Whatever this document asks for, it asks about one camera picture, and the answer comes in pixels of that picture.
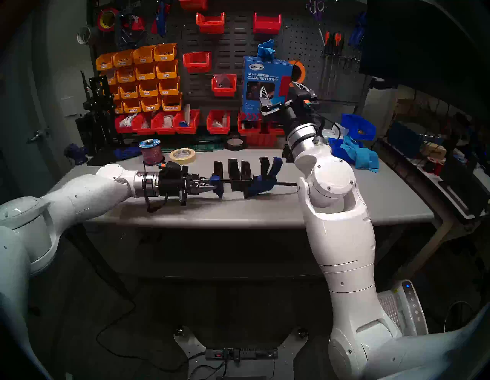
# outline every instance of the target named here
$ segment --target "cleaning cloth box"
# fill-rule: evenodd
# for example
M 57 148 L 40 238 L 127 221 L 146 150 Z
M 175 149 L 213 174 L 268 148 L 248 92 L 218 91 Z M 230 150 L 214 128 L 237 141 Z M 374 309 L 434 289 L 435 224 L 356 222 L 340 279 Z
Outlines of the cleaning cloth box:
M 242 116 L 244 120 L 258 120 L 260 90 L 265 88 L 272 104 L 285 102 L 291 83 L 293 65 L 274 59 L 274 40 L 260 44 L 257 57 L 245 56 L 243 69 Z

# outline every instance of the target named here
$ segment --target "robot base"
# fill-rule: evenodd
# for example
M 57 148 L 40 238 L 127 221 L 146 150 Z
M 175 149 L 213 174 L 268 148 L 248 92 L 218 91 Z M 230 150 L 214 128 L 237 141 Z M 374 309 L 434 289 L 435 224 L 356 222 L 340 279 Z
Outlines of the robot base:
M 223 378 L 224 365 L 218 371 L 208 367 L 218 368 L 222 365 L 223 359 L 217 358 L 220 355 L 217 353 L 221 353 L 222 349 L 206 350 L 206 347 L 186 326 L 177 329 L 173 337 L 188 358 L 201 354 L 189 360 L 188 378 L 192 379 L 191 375 L 192 377 L 195 376 L 195 379 L 207 379 L 207 376 L 210 376 L 210 379 L 217 380 L 234 378 L 266 380 L 272 377 L 281 380 L 294 380 L 293 360 L 308 341 L 306 330 L 295 328 L 277 350 L 256 350 L 265 354 L 263 357 L 240 358 L 237 353 L 243 353 L 243 349 L 242 351 L 240 349 L 223 349 L 223 351 L 233 351 L 238 356 L 238 358 L 231 357 L 227 360 L 226 376 Z M 206 367 L 196 369 L 201 365 L 206 365 Z

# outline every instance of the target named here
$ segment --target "wire spool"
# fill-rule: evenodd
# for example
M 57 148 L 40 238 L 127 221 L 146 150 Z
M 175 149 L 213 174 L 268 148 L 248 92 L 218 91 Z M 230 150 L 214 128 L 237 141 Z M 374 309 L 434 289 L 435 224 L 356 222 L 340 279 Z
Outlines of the wire spool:
M 163 160 L 160 140 L 148 139 L 138 144 L 143 155 L 143 162 L 146 165 L 156 165 Z
M 196 159 L 196 152 L 191 148 L 181 148 L 172 151 L 169 154 L 169 160 L 179 165 L 187 165 L 194 162 Z

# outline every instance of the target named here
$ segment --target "black pegboard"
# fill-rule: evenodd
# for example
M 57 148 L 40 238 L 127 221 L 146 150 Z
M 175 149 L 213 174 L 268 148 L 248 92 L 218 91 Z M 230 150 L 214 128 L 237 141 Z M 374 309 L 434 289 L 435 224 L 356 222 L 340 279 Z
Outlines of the black pegboard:
M 184 11 L 178 1 L 174 2 L 167 18 L 167 35 L 160 37 L 149 31 L 155 14 L 155 1 L 141 0 L 141 6 L 134 13 L 142 16 L 147 23 L 148 34 L 140 42 L 140 46 L 177 42 L 177 57 L 179 59 L 179 76 L 184 103 L 190 103 L 192 108 L 199 107 L 201 121 L 205 119 L 210 109 L 233 110 L 232 125 L 236 124 L 236 113 L 241 106 L 242 98 L 242 68 L 244 55 L 256 55 L 257 46 L 273 38 L 275 41 L 276 57 L 284 60 L 300 59 L 306 69 L 304 83 L 320 94 L 319 82 L 323 68 L 321 55 L 323 44 L 318 24 L 309 13 L 303 0 L 209 0 L 209 9 L 204 15 L 217 16 L 226 13 L 225 30 L 223 34 L 202 34 L 196 25 L 195 12 Z M 323 33 L 340 31 L 347 38 L 355 26 L 356 16 L 365 10 L 365 4 L 353 0 L 326 1 L 320 28 Z M 262 16 L 277 16 L 282 14 L 282 27 L 277 35 L 253 34 L 253 14 Z M 97 45 L 97 53 L 116 51 L 114 34 L 105 33 Z M 204 74 L 189 74 L 182 65 L 182 54 L 193 51 L 210 51 L 212 53 L 212 69 Z M 359 54 L 345 43 L 344 55 Z M 357 103 L 360 99 L 364 83 L 364 75 L 356 74 L 357 65 L 352 67 L 349 74 L 339 73 L 337 91 L 331 100 L 343 103 Z M 216 98 L 211 91 L 213 74 L 236 74 L 238 79 L 237 92 L 232 98 Z

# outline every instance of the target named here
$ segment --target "black stand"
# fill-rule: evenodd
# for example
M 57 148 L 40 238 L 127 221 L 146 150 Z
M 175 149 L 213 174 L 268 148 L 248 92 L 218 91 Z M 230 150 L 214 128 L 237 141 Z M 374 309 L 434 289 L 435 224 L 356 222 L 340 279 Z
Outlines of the black stand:
M 87 236 L 83 224 L 77 224 L 65 231 L 66 238 L 77 248 L 82 256 L 86 258 L 97 275 L 112 287 L 125 300 L 132 301 L 133 296 L 129 293 L 118 274 L 107 264 L 100 252 Z

